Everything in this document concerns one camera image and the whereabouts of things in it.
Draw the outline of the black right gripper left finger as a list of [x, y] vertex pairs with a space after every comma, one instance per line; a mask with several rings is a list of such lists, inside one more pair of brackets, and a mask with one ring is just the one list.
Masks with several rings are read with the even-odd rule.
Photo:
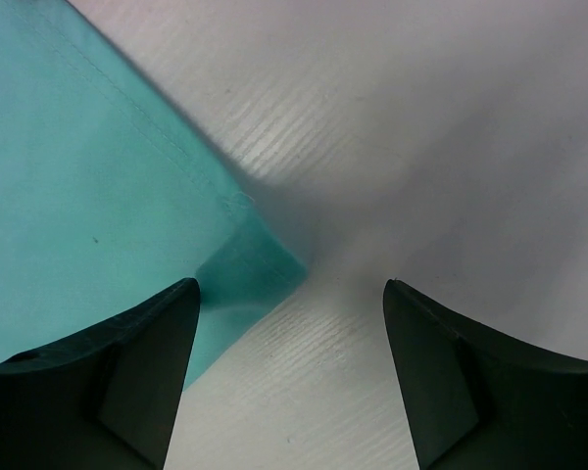
[[0, 363], [0, 469], [161, 469], [200, 311], [196, 280]]

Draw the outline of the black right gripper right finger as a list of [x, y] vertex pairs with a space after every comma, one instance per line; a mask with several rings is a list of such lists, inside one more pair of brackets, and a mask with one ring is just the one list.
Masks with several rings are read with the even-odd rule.
[[399, 280], [383, 313], [421, 469], [588, 469], [588, 361], [530, 345]]

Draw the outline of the teal t-shirt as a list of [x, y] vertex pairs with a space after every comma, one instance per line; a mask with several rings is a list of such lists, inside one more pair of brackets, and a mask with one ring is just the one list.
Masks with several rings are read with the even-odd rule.
[[0, 361], [190, 277], [186, 382], [306, 270], [202, 134], [65, 1], [0, 1]]

